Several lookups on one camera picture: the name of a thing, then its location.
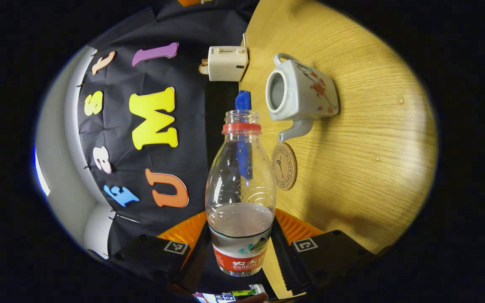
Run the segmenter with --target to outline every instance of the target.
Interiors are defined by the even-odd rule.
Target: bottle neck
[[[225,141],[245,141],[259,142],[259,133],[255,132],[227,132],[224,137]]]

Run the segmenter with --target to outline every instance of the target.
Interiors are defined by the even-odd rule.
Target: water
[[[270,209],[254,203],[215,205],[208,216],[209,226],[231,237],[260,234],[273,223]]]

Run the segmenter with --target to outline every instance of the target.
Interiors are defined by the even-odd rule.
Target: red flower pattern
[[[310,88],[313,88],[315,92],[317,93],[318,96],[324,96],[325,95],[325,89],[321,85],[321,83],[314,83]]]

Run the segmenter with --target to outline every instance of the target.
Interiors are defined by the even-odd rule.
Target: black cloth backdrop
[[[175,1],[161,7],[156,4],[89,43],[98,53],[87,68],[77,106],[86,164],[91,166],[89,170],[97,186],[116,213],[139,222],[113,216],[108,237],[110,255],[139,234],[157,236],[204,210],[208,167],[223,141],[224,113],[235,107],[238,83],[210,82],[207,75],[198,73],[198,66],[207,58],[209,46],[240,45],[256,5],[256,0],[216,0],[186,8]],[[131,65],[136,51],[172,42],[179,43],[175,57]],[[116,51],[112,62],[92,75],[92,66],[112,51]],[[169,87],[175,89],[175,109],[168,114],[175,121],[160,132],[175,128],[179,145],[172,148],[168,144],[147,144],[137,150],[131,133],[145,119],[129,111],[130,96],[163,92]],[[96,91],[103,93],[102,110],[87,116],[83,110],[85,98]],[[94,163],[93,148],[101,146],[108,150],[111,174],[98,169]],[[173,195],[175,188],[163,183],[150,186],[146,169],[181,179],[189,195],[188,205],[159,207],[152,190]],[[104,185],[124,186],[140,201],[123,207],[104,192]]]

